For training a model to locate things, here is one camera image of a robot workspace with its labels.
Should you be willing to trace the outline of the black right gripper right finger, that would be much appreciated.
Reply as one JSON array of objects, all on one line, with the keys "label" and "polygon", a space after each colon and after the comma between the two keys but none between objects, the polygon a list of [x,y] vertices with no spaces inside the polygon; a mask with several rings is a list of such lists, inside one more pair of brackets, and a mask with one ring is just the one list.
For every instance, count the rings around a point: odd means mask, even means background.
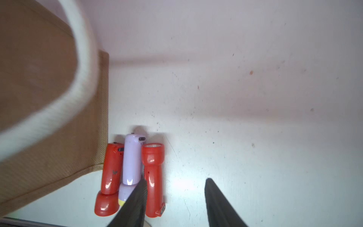
[{"label": "black right gripper right finger", "polygon": [[205,200],[210,227],[248,227],[211,178],[206,180]]}]

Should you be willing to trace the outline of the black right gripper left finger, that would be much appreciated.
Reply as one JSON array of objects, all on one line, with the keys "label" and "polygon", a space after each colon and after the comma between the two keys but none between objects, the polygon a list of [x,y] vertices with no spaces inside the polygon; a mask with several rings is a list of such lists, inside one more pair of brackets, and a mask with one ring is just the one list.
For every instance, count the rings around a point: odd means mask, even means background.
[{"label": "black right gripper left finger", "polygon": [[146,203],[147,182],[141,179],[108,227],[143,227]]}]

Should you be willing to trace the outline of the red flashlight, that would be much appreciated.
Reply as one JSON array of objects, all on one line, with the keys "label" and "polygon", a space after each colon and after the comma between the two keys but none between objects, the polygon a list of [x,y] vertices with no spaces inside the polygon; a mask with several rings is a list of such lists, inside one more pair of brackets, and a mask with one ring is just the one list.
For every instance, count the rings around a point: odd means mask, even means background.
[{"label": "red flashlight", "polygon": [[164,145],[150,143],[142,146],[141,160],[147,182],[146,216],[157,218],[165,210],[162,165],[165,157]]},{"label": "red flashlight", "polygon": [[123,169],[124,145],[109,143],[106,148],[102,171],[101,189],[97,194],[94,212],[107,217],[119,210],[118,192]]}]

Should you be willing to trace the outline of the purple flashlight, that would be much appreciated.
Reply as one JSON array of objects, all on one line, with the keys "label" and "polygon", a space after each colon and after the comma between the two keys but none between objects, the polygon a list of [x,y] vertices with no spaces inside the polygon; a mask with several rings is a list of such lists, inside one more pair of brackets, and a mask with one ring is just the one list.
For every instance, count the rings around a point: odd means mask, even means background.
[{"label": "purple flashlight", "polygon": [[141,148],[144,135],[128,134],[125,138],[123,155],[123,176],[119,187],[118,203],[122,207],[141,180]]}]

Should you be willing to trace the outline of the brown burlap tote bag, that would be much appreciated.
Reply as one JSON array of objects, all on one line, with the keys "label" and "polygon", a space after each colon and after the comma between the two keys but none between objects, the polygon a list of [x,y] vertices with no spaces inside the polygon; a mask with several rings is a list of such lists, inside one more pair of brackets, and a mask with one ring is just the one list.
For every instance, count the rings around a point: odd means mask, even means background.
[{"label": "brown burlap tote bag", "polygon": [[67,22],[1,1],[1,216],[99,171],[108,143],[109,54],[79,1]]}]

